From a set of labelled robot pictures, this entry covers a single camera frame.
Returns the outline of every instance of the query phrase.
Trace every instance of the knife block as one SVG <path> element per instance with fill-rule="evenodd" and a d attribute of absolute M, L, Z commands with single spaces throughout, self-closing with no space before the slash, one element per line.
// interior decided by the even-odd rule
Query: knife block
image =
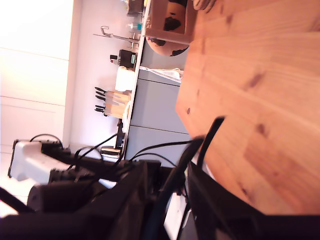
<path fill-rule="evenodd" d="M 126 106 L 130 101 L 130 95 L 124 95 L 113 91 L 105 93 L 105 110 L 104 113 L 118 119 L 123 118 Z"/>

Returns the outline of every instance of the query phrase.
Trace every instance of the gray cabinet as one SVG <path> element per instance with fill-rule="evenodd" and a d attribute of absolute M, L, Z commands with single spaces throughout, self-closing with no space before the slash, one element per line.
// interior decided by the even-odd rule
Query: gray cabinet
<path fill-rule="evenodd" d="M 162 56 L 145 44 L 141 65 L 151 69 L 183 70 L 186 57 L 187 51 L 174 57 Z M 179 88 L 180 84 L 175 81 L 148 71 L 139 71 L 125 159 L 132 158 L 138 151 L 151 145 L 190 140 L 175 109 Z M 160 154 L 176 164 L 185 147 L 166 146 L 146 152 Z M 153 155 L 144 155 L 139 159 L 160 160 L 163 166 L 172 167 Z"/>
<path fill-rule="evenodd" d="M 176 113 L 179 87 L 138 79 L 130 125 L 187 134 Z"/>
<path fill-rule="evenodd" d="M 190 136 L 185 133 L 130 126 L 125 159 L 131 159 L 138 151 L 151 145 L 167 142 L 188 141 L 190 139 Z M 165 146 L 148 150 L 146 153 L 160 154 L 177 164 L 185 147 L 185 145 Z M 170 163 L 157 156 L 145 155 L 141 156 L 140 159 L 160 160 L 162 162 L 162 166 L 172 167 Z"/>

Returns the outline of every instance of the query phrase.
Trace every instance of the bottle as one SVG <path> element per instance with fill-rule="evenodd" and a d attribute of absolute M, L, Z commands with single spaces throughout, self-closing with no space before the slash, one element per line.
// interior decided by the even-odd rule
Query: bottle
<path fill-rule="evenodd" d="M 141 23 L 130 23 L 130 24 L 127 24 L 127 26 L 130 29 L 136 30 L 136 31 L 141 31 L 141 29 L 142 29 L 142 24 Z"/>

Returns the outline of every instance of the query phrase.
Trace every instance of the cable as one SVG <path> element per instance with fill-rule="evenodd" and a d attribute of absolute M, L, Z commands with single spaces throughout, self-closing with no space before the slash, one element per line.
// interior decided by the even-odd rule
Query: cable
<path fill-rule="evenodd" d="M 86 151 L 83 155 L 80 156 L 79 160 L 81 160 L 85 155 L 87 155 L 88 153 L 92 152 L 93 150 L 97 149 L 99 146 L 101 146 L 102 144 L 105 144 L 106 142 L 108 142 L 109 140 L 113 139 L 115 136 L 117 136 L 117 133 L 113 134 L 111 137 L 109 137 L 107 140 L 104 140 L 102 142 L 100 142 L 98 145 L 95 145 L 94 147 L 90 148 L 90 150 Z"/>
<path fill-rule="evenodd" d="M 166 146 L 184 145 L 184 144 L 190 144 L 190 143 L 192 143 L 192 140 L 190 140 L 190 141 L 173 141 L 173 142 L 167 142 L 167 143 L 161 143 L 161 144 L 157 144 L 157 145 L 147 146 L 147 147 L 141 149 L 140 151 L 138 151 L 129 161 L 131 162 L 136 157 L 136 155 L 138 155 L 139 153 L 150 150 L 150 149 L 156 149 L 156 148 L 161 148 L 161 147 L 166 147 Z"/>
<path fill-rule="evenodd" d="M 170 161 L 168 158 L 160 155 L 160 154 L 157 154 L 157 153 L 153 153 L 153 152 L 145 152 L 145 153 L 140 153 L 140 154 L 136 154 L 134 158 L 132 159 L 135 159 L 137 157 L 140 157 L 140 156 L 144 156 L 144 155 L 155 155 L 155 156 L 158 156 L 159 158 L 162 158 L 164 160 L 166 160 L 168 163 L 170 163 L 171 165 L 173 165 L 174 167 L 176 167 L 177 165 L 175 165 L 172 161 Z"/>
<path fill-rule="evenodd" d="M 81 148 L 79 148 L 76 152 L 75 152 L 75 154 L 74 154 L 74 162 L 73 162 L 73 164 L 71 164 L 66 170 L 70 170 L 70 169 L 72 169 L 72 167 L 75 165 L 75 168 L 78 170 L 78 168 L 77 168 L 77 164 L 78 164 L 78 156 L 79 156 L 79 153 L 82 151 L 82 150 L 84 150 L 84 149 L 89 149 L 89 148 L 91 148 L 90 146 L 85 146 L 85 147 L 81 147 Z M 102 162 L 102 164 L 104 164 L 105 162 L 104 162 L 104 157 L 102 156 L 102 154 L 101 154 L 101 152 L 99 151 L 99 150 L 97 150 L 97 149 L 94 149 L 97 153 L 99 153 L 99 155 L 100 155 L 100 159 L 101 159 L 101 162 Z"/>
<path fill-rule="evenodd" d="M 205 139 L 203 141 L 202 147 L 200 149 L 198 161 L 196 163 L 196 165 L 198 167 L 200 167 L 201 169 L 202 169 L 202 166 L 204 164 L 204 159 L 205 159 L 205 155 L 206 155 L 206 152 L 208 150 L 208 147 L 209 147 L 212 139 L 214 139 L 214 136 L 216 135 L 218 129 L 220 128 L 220 126 L 224 122 L 224 120 L 225 120 L 224 116 L 216 117 L 215 120 L 213 121 L 211 127 L 210 127 L 210 130 L 209 130 L 208 134 L 205 136 Z"/>
<path fill-rule="evenodd" d="M 41 136 L 50 136 L 50 137 L 53 137 L 55 139 L 57 139 L 61 145 L 61 147 L 63 148 L 64 146 L 62 145 L 62 141 L 55 135 L 52 135 L 52 134 L 49 134 L 49 133 L 42 133 L 42 134 L 38 134 L 38 135 L 35 135 L 33 138 L 30 139 L 30 142 L 32 142 L 34 139 L 38 138 L 38 137 L 41 137 Z"/>
<path fill-rule="evenodd" d="M 0 187 L 0 200 L 12 207 L 18 213 L 34 213 L 35 211 L 26 206 L 22 201 Z"/>

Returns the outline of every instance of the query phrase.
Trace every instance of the wood grain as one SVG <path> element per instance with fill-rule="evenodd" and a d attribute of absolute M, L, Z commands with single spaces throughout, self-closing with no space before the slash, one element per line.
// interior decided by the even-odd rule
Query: wood grain
<path fill-rule="evenodd" d="M 265 214 L 320 213 L 320 1 L 217 0 L 199 12 L 176 111 L 205 161 Z"/>

